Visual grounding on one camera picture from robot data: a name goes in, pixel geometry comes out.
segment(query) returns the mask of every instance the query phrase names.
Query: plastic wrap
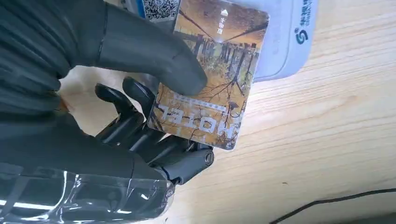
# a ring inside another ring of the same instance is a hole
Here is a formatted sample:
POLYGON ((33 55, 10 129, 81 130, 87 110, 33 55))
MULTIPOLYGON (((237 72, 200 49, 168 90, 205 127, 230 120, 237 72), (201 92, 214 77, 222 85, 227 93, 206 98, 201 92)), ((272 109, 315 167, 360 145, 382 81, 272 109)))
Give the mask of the plastic wrap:
POLYGON ((169 207, 169 181, 30 171, 0 163, 0 223, 131 223, 169 207))

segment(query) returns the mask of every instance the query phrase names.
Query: wood grain surface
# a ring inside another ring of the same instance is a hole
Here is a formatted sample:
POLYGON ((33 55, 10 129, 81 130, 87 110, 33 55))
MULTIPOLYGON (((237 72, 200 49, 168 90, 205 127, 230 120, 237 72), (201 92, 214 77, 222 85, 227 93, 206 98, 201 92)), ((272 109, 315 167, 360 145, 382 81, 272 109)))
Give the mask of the wood grain surface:
MULTIPOLYGON (((116 116, 79 67, 61 95, 95 134, 116 116)), ((295 75, 253 85, 234 151, 177 187, 145 223, 268 223, 314 200, 396 188, 396 0, 321 0, 310 58, 295 75)), ((317 206, 283 223, 332 223, 396 210, 396 193, 317 206)))

